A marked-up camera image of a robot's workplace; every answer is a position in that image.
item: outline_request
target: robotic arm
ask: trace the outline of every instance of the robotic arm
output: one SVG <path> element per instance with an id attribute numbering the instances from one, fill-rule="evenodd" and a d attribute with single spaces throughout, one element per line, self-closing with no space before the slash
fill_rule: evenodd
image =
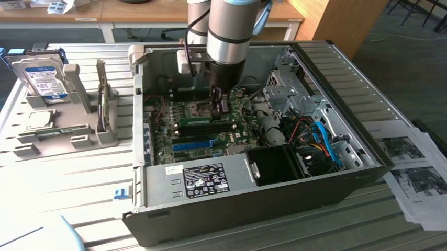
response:
<path id="1" fill-rule="evenodd" d="M 260 33 L 271 8 L 271 0 L 188 0 L 188 24 L 196 24 L 189 27 L 185 42 L 207 44 L 211 60 L 204 63 L 204 76 L 211 86 L 213 118 L 229 113 L 229 90 L 241 77 L 253 28 Z"/>

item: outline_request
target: warning label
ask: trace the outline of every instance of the warning label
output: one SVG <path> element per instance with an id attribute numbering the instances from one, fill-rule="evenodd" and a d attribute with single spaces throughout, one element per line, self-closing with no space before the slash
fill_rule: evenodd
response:
<path id="1" fill-rule="evenodd" d="M 229 191 L 221 163 L 184 168 L 183 177 L 189 199 Z"/>
<path id="2" fill-rule="evenodd" d="M 55 77 L 57 74 L 55 67 L 28 67 L 25 68 L 25 72 L 28 74 L 29 81 L 44 98 L 59 99 L 67 97 L 63 82 L 60 82 Z"/>

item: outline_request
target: yellow wire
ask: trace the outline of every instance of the yellow wire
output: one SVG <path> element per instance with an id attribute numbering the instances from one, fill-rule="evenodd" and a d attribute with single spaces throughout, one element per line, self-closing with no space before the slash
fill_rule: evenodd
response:
<path id="1" fill-rule="evenodd" d="M 312 144 L 312 143 L 309 143 L 309 145 L 313 146 L 313 147 L 316 147 L 317 149 L 320 149 L 320 150 L 323 151 L 323 148 L 319 147 L 317 145 L 315 145 L 315 144 Z"/>

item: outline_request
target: motherboard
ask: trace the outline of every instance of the motherboard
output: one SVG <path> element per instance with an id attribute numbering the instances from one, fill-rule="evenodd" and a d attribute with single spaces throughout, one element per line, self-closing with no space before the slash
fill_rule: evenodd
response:
<path id="1" fill-rule="evenodd" d="M 231 113 L 216 121 L 207 100 L 176 101 L 172 96 L 149 97 L 147 103 L 153 104 L 155 118 L 155 165 L 232 155 L 260 146 L 252 133 L 259 127 L 256 116 L 249 111 L 245 115 L 241 113 L 248 98 L 245 89 L 235 88 L 229 94 Z"/>

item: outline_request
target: hard drive label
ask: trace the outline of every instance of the hard drive label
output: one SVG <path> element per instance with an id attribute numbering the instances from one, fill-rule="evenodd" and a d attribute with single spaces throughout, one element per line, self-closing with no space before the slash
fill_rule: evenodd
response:
<path id="1" fill-rule="evenodd" d="M 25 68 L 25 72 L 41 97 L 47 99 L 60 99 L 67 97 L 64 85 L 55 77 L 57 74 L 55 67 L 28 67 Z"/>

